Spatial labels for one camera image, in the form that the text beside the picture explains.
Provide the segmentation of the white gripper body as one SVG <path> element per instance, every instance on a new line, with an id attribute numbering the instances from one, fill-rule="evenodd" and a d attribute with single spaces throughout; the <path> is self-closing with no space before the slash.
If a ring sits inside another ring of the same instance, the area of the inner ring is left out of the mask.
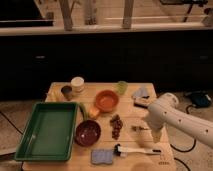
<path id="1" fill-rule="evenodd" d="M 154 132 L 160 132 L 161 129 L 164 127 L 164 121 L 160 117 L 152 114 L 148 114 L 144 118 L 144 121 L 147 123 L 149 128 Z"/>

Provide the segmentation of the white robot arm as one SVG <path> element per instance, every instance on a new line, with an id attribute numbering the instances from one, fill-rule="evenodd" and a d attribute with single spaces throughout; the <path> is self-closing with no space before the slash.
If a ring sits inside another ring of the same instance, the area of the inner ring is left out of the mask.
<path id="1" fill-rule="evenodd" d="M 178 98 L 165 93 L 151 102 L 145 122 L 151 129 L 154 142 L 159 142 L 161 130 L 167 123 L 213 149 L 213 122 L 177 110 Z"/>

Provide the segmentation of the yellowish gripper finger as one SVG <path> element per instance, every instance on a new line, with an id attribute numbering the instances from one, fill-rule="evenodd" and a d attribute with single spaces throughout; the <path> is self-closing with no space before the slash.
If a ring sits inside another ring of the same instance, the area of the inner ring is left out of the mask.
<path id="1" fill-rule="evenodd" d="M 153 137 L 153 142 L 158 143 L 161 140 L 162 133 L 161 132 L 151 132 Z"/>

